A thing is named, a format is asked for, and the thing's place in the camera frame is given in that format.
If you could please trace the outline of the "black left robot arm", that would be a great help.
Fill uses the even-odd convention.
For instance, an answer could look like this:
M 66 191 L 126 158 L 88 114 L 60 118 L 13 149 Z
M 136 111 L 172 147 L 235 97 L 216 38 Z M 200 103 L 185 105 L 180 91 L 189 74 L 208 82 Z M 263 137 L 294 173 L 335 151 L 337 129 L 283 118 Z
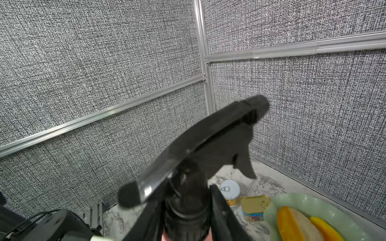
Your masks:
M 91 228 L 67 209 L 43 211 L 25 219 L 6 204 L 1 194 L 2 241 L 97 241 L 103 236 L 100 225 Z

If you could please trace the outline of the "opaque pink spray bottle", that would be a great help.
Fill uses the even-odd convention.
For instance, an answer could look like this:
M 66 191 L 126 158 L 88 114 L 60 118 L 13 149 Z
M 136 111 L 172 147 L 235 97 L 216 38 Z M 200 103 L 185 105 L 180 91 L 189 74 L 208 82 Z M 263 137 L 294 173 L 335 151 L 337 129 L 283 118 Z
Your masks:
M 169 233 L 166 231 L 162 233 L 162 241 L 213 241 L 212 231 L 193 231 L 187 233 Z

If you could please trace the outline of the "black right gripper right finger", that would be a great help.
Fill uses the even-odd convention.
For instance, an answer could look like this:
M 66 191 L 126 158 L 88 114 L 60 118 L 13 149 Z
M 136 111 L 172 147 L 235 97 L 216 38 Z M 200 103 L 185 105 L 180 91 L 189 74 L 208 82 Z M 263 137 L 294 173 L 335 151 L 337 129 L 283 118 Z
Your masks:
M 211 232 L 213 241 L 251 241 L 217 185 L 210 186 L 212 198 Z

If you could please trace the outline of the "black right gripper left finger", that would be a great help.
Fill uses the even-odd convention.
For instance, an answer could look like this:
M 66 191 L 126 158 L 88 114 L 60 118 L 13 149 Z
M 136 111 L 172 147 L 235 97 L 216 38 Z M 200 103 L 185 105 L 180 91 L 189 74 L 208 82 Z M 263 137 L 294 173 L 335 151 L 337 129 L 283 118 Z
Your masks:
M 149 202 L 123 241 L 161 241 L 164 232 L 164 201 Z

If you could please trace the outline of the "black spray nozzle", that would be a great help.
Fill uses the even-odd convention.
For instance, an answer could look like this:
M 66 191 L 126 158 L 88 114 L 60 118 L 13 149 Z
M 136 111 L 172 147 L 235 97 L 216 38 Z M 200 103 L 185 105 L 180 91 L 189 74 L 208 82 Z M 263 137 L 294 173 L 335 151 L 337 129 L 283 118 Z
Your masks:
M 136 181 L 118 192 L 121 207 L 164 201 L 164 231 L 211 230 L 208 180 L 231 165 L 254 179 L 249 144 L 253 127 L 269 111 L 263 95 L 236 101 L 201 120 L 175 139 Z

